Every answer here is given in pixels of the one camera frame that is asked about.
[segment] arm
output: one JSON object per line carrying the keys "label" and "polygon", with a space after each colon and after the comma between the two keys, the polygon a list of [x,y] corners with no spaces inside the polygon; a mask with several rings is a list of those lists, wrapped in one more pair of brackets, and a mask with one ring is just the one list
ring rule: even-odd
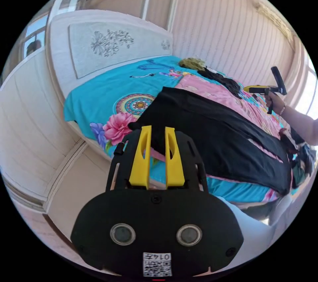
{"label": "arm", "polygon": [[282,118],[301,136],[309,145],[318,145],[318,119],[313,120],[289,106],[286,106]]}
{"label": "arm", "polygon": [[[273,111],[280,114],[284,101],[278,96],[269,93],[265,97],[266,105],[273,103]],[[318,119],[313,120],[310,116],[301,114],[298,111],[286,106],[281,117],[301,136],[309,145],[318,145]]]}

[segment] handheld tool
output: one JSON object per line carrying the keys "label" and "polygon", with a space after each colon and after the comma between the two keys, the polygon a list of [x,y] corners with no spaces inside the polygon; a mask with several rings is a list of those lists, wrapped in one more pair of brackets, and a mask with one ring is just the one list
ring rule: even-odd
{"label": "handheld tool", "polygon": [[[268,95],[268,93],[271,91],[274,94],[280,93],[282,95],[286,95],[287,91],[285,88],[285,83],[283,81],[283,78],[278,70],[277,67],[271,67],[273,76],[275,78],[275,81],[277,83],[277,86],[267,86],[267,85],[249,85],[244,87],[244,91],[249,92],[249,93],[258,93],[261,95]],[[271,106],[268,108],[267,114],[272,114],[273,111],[273,103]]]}
{"label": "handheld tool", "polygon": [[117,145],[106,191],[75,221],[71,241],[79,255],[137,281],[184,281],[227,267],[244,237],[228,204],[209,194],[193,140],[165,128],[166,190],[149,190],[150,141],[145,126]]}

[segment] purple flower print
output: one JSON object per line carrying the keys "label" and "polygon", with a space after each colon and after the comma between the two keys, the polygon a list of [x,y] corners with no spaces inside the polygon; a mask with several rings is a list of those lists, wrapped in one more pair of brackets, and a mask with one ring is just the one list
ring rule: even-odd
{"label": "purple flower print", "polygon": [[95,135],[95,138],[99,144],[99,146],[105,150],[107,139],[105,137],[105,131],[103,130],[103,124],[101,123],[90,123],[90,129]]}

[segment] person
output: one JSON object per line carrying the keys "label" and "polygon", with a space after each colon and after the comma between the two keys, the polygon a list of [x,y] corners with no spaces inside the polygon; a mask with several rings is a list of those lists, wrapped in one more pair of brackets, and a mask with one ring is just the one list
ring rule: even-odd
{"label": "person", "polygon": [[31,53],[33,53],[37,49],[40,49],[41,46],[42,45],[41,45],[40,40],[35,40],[35,41],[31,42],[26,49],[26,56],[30,55]]}
{"label": "person", "polygon": [[314,120],[285,105],[284,101],[272,92],[265,96],[265,100],[266,106],[273,104],[273,111],[280,115],[305,142],[313,146],[318,145],[318,119]]}

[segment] black handle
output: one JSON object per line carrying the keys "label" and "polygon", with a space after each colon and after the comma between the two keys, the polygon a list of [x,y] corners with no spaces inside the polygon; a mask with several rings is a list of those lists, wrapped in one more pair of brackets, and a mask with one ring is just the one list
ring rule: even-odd
{"label": "black handle", "polygon": [[[270,90],[273,90],[273,88],[268,88],[265,90],[265,95],[268,95],[269,91]],[[271,99],[272,101],[272,104],[268,107],[268,111],[267,111],[267,114],[272,114],[273,112],[273,100]]]}
{"label": "black handle", "polygon": [[272,112],[273,112],[273,101],[272,101],[272,104],[268,108],[267,114],[272,114]]}

